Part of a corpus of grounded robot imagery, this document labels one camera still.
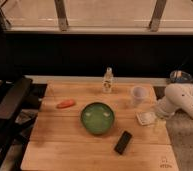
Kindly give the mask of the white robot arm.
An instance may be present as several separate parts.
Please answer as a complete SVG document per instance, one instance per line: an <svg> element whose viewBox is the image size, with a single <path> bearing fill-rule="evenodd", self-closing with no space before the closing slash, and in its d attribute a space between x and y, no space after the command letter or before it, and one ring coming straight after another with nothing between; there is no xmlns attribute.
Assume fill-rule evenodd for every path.
<svg viewBox="0 0 193 171"><path fill-rule="evenodd" d="M178 109L184 110L193 118L193 84L169 84L154 109L155 114L162 119L171 118Z"/></svg>

